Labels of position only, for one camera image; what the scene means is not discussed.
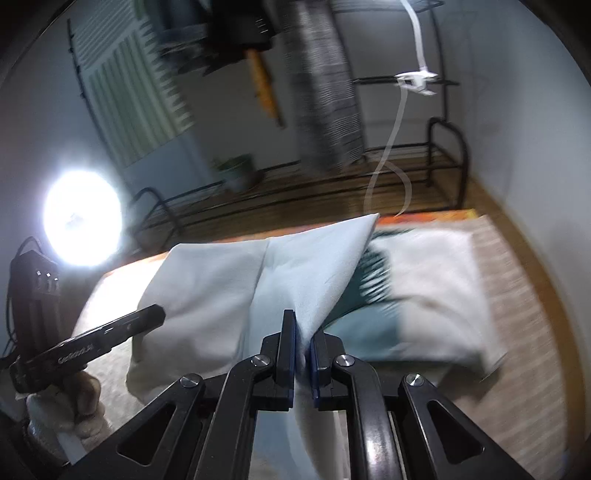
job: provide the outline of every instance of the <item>metal screw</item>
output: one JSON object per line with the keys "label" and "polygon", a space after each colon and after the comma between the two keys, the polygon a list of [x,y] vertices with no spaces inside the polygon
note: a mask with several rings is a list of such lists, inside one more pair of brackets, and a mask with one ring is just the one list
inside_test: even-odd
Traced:
{"label": "metal screw", "polygon": [[271,363],[271,359],[266,355],[259,353],[251,358],[251,362],[255,367],[266,367]]}
{"label": "metal screw", "polygon": [[181,377],[181,385],[184,388],[193,388],[199,385],[201,380],[203,380],[203,378],[197,374],[187,374]]}
{"label": "metal screw", "polygon": [[406,376],[406,381],[411,387],[420,387],[425,383],[425,379],[419,374],[408,374]]}
{"label": "metal screw", "polygon": [[350,355],[339,355],[335,358],[335,362],[340,367],[350,367],[355,363],[355,357]]}

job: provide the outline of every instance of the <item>green striped curtain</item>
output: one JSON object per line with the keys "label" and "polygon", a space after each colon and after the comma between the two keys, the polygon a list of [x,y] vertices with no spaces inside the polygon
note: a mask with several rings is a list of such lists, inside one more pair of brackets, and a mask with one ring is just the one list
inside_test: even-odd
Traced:
{"label": "green striped curtain", "polygon": [[102,0],[74,31],[80,74],[122,168],[193,125],[142,0]]}

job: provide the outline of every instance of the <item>white clip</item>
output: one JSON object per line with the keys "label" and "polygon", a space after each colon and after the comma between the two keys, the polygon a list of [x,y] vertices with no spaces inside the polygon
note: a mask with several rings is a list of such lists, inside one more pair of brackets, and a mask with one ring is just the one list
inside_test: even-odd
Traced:
{"label": "white clip", "polygon": [[406,88],[411,92],[428,96],[435,95],[435,92],[427,89],[427,82],[432,82],[436,77],[437,73],[432,73],[428,70],[421,70],[420,72],[405,72],[396,75],[400,88]]}

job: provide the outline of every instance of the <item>wooden floor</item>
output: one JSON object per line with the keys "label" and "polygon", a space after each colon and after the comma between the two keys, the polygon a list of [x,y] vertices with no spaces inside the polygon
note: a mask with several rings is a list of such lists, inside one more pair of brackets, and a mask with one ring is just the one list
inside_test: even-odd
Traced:
{"label": "wooden floor", "polygon": [[[401,167],[408,167],[413,164],[413,161],[406,161],[406,165],[397,161],[397,164]],[[361,165],[356,168],[358,172],[369,172],[369,167]],[[410,174],[410,177],[417,180],[422,178],[423,175],[423,173],[413,173]],[[455,197],[459,179],[455,170],[438,171],[434,178],[443,193],[446,193],[451,198]],[[215,199],[177,208],[182,215],[185,215],[182,218],[183,223],[193,223],[187,228],[183,240],[193,242],[212,241],[289,226],[335,222],[363,215],[363,196],[368,182],[367,177],[364,179],[343,180],[333,184],[313,185],[297,191],[281,192],[271,197],[267,196],[264,199],[256,197],[257,194],[281,187],[289,187],[295,181],[302,180],[305,179],[298,176],[291,176],[289,179],[270,178],[248,192],[247,195],[251,198],[247,201],[232,203],[236,200],[236,196],[231,193],[223,193],[221,196],[216,196]],[[400,183],[400,180],[395,175],[380,175],[372,198],[371,212],[391,215],[400,210],[404,204],[404,188],[402,185],[395,186],[394,183]],[[323,196],[306,198],[312,194],[321,194]],[[271,198],[276,201],[275,205],[248,210],[251,207],[261,205],[263,202],[268,202]],[[220,202],[228,202],[229,204],[222,208],[207,210],[207,208]],[[433,210],[443,208],[445,205],[448,205],[448,203],[437,188],[426,188],[424,184],[415,184],[408,210]],[[196,206],[198,209],[205,209],[206,211],[191,214],[196,210]],[[468,185],[464,208],[474,208],[481,215],[490,216],[516,253],[546,311],[557,342],[566,384],[569,425],[567,442],[570,451],[576,453],[584,441],[584,385],[573,332],[564,307],[548,274],[519,229],[509,220],[484,189],[473,180]],[[237,210],[245,211],[231,216],[221,216]],[[207,220],[212,216],[218,216],[219,218]],[[157,227],[151,230],[150,235],[164,238],[166,233],[167,231],[163,227]]]}

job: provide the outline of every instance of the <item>gray fabric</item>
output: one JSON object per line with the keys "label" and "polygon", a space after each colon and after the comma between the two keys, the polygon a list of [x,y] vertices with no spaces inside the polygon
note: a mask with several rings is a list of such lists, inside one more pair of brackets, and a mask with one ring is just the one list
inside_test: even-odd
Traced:
{"label": "gray fabric", "polygon": [[343,44],[326,0],[277,0],[302,166],[340,170],[363,153]]}

